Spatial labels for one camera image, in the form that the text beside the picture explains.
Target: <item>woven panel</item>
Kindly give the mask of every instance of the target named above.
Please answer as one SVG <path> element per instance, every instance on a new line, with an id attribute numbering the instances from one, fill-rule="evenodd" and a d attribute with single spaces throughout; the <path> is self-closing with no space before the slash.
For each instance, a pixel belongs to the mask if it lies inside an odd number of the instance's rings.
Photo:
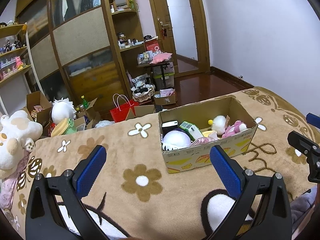
<path id="1" fill-rule="evenodd" d="M 66 22 L 53 35 L 62 66 L 110 46 L 101 7 Z"/>
<path id="2" fill-rule="evenodd" d="M 59 68 L 54 56 L 50 35 L 31 49 L 31 55 L 39 80 Z"/>

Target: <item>small table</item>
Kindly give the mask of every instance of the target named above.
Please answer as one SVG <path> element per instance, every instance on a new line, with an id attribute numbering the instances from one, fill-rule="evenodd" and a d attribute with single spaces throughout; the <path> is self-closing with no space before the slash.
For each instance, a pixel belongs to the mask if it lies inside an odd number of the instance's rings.
<path id="1" fill-rule="evenodd" d="M 160 67 L 161 68 L 161 75 L 162 75 L 162 81 L 163 81 L 163 86 L 164 86 L 164 89 L 167 88 L 167 85 L 165 83 L 165 75 L 164 75 L 164 67 L 166 67 L 167 65 L 170 65 L 171 61 L 163 61 L 163 62 L 159 62 L 157 64 L 149 64 L 149 63 L 145 63 L 145 64 L 140 64 L 138 65 L 137 67 L 144 67 L 144 68 L 147 68 L 147 67 Z"/>

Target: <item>wooden shelf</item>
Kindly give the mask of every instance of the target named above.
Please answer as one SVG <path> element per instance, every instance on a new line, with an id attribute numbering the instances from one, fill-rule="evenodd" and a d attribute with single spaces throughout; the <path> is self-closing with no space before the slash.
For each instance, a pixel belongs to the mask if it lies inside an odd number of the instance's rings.
<path id="1" fill-rule="evenodd" d="M 139 47 L 142 47 L 143 45 L 144 45 L 144 43 L 139 44 L 139 45 L 134 45 L 134 46 L 131 46 L 130 48 L 127 48 L 127 49 L 121 49 L 120 52 L 127 51 L 127 50 L 130 50 L 130 49 L 139 48 Z"/>
<path id="2" fill-rule="evenodd" d="M 135 10 L 123 10 L 123 11 L 118 11 L 118 12 L 114 12 L 111 15 L 116 15 L 116 14 L 120 14 L 120 13 L 137 13 Z"/>
<path id="3" fill-rule="evenodd" d="M 17 35 L 19 32 L 21 32 L 23 26 L 24 24 L 18 24 L 0 28 L 0 39 Z"/>
<path id="4" fill-rule="evenodd" d="M 0 87 L 10 82 L 12 79 L 16 78 L 18 75 L 26 73 L 30 69 L 31 65 L 25 66 L 23 69 L 18 70 L 17 72 L 11 74 L 10 76 L 6 77 L 5 79 L 0 81 Z"/>
<path id="5" fill-rule="evenodd" d="M 5 57 L 5 56 L 20 56 L 22 55 L 26 50 L 27 50 L 27 46 L 24 46 L 23 48 L 19 48 L 19 49 L 14 49 L 14 50 L 10 50 L 6 53 L 2 53 L 0 54 L 0 58 Z"/>

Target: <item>blue gripper pad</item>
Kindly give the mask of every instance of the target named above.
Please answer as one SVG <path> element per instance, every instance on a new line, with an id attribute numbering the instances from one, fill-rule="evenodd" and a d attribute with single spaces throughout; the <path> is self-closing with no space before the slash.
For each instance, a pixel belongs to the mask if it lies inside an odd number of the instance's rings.
<path id="1" fill-rule="evenodd" d="M 315 114 L 307 114 L 306 120 L 308 124 L 313 125 L 314 127 L 320 129 L 320 117 L 316 116 Z"/>
<path id="2" fill-rule="evenodd" d="M 79 199 L 86 197 L 107 159 L 106 149 L 97 145 L 74 169 L 72 185 Z"/>
<path id="3" fill-rule="evenodd" d="M 231 197 L 238 199 L 244 187 L 243 169 L 218 145 L 211 148 L 210 161 Z"/>

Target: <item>white bag handle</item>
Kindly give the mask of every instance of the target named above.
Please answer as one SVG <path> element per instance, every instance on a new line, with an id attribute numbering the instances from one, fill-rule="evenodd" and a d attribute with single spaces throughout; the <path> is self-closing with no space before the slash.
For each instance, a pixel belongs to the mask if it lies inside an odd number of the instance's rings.
<path id="1" fill-rule="evenodd" d="M 118 95 L 118 97 L 117 97 L 117 104 L 116 104 L 116 102 L 115 102 L 115 95 Z M 113 102 L 115 103 L 115 106 L 117 107 L 117 108 L 119 108 L 119 110 L 121 111 L 121 109 L 120 109 L 120 106 L 119 106 L 119 97 L 121 97 L 121 98 L 123 98 L 127 103 L 129 103 L 130 104 L 130 101 L 128 100 L 128 98 L 125 96 L 125 95 L 119 95 L 119 94 L 114 94 L 113 95 Z"/>

